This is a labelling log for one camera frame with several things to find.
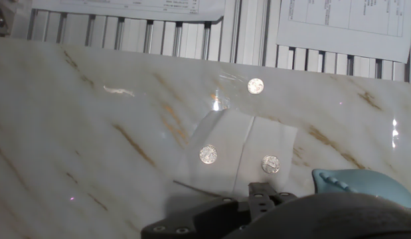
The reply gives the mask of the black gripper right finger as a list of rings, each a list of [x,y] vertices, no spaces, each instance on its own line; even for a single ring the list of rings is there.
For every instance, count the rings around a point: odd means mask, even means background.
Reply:
[[[269,183],[250,183],[248,191],[248,206],[252,220],[258,219],[280,204],[297,198],[291,193],[278,193]]]

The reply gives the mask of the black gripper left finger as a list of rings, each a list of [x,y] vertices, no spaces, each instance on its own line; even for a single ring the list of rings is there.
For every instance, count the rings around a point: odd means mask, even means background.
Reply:
[[[218,197],[145,226],[141,230],[141,239],[218,239],[250,222],[250,207],[247,202]]]

